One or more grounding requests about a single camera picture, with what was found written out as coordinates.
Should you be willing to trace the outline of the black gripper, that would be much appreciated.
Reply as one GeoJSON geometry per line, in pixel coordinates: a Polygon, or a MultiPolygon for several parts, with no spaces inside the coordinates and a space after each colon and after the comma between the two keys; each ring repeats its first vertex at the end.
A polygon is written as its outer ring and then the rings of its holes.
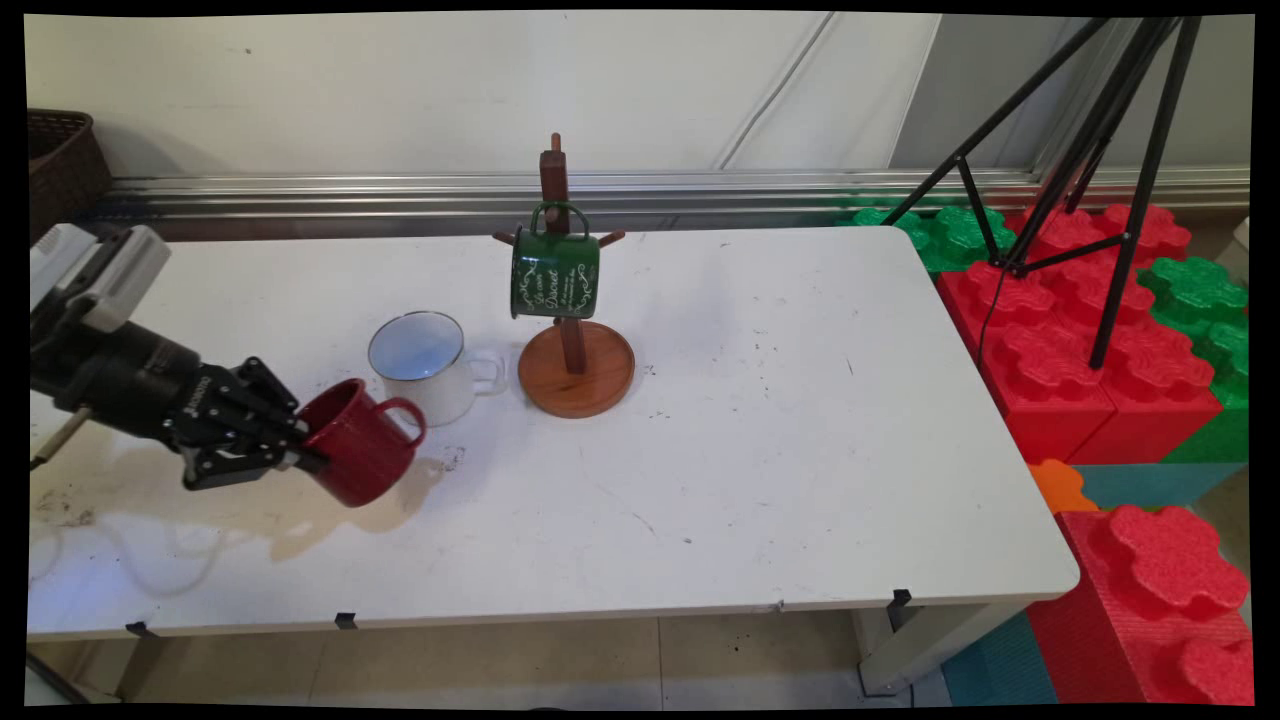
{"type": "MultiPolygon", "coordinates": [[[[87,407],[97,423],[180,452],[187,491],[214,489],[262,479],[271,470],[317,475],[330,459],[293,439],[246,439],[229,427],[212,428],[186,411],[200,388],[206,363],[183,345],[127,322],[111,333],[84,324],[32,320],[31,388],[55,407],[87,407]]],[[[233,369],[233,402],[260,425],[284,437],[307,437],[297,398],[260,357],[233,369]]]]}

